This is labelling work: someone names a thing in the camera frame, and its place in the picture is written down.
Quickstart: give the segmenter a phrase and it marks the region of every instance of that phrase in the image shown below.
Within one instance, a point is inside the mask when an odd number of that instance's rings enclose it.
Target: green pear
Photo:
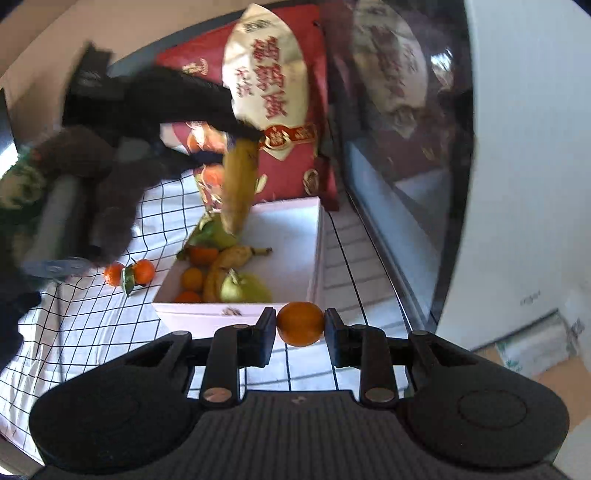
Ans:
[[[223,229],[219,213],[205,212],[199,219],[197,228],[191,233],[187,245],[192,247],[214,247],[225,250],[238,243],[238,237],[227,233]]]
[[[251,273],[231,269],[222,283],[220,300],[224,303],[271,303],[271,292]]]

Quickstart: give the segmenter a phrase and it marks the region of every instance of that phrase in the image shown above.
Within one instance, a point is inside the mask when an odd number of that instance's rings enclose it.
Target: cardboard box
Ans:
[[[254,273],[267,285],[277,311],[291,301],[310,301],[323,308],[323,215],[318,197],[261,203],[252,207],[241,243],[271,247],[267,257],[253,257],[240,271]],[[266,304],[173,303],[181,292],[180,277],[190,265],[176,261],[152,305],[171,330],[194,338],[212,337],[218,328],[254,325]]]

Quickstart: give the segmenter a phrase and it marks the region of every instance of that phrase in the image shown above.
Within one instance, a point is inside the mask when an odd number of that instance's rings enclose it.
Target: tissue box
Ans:
[[[576,354],[567,326],[557,313],[497,342],[496,349],[507,368],[528,378]]]

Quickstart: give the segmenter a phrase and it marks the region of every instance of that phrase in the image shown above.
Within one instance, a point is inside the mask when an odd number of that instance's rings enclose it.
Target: screw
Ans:
[[[223,403],[232,398],[232,392],[223,387],[208,388],[203,393],[203,398],[211,403]]]
[[[365,392],[365,398],[374,403],[386,403],[394,397],[394,392],[388,388],[374,387]]]

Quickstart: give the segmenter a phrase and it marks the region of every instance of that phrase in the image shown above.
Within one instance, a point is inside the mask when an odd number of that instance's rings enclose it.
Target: red label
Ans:
[[[265,130],[265,139],[261,141],[261,147],[271,150],[283,150],[290,145],[310,143],[316,140],[316,128],[314,124],[305,124],[300,127],[290,128],[285,125],[271,125]]]

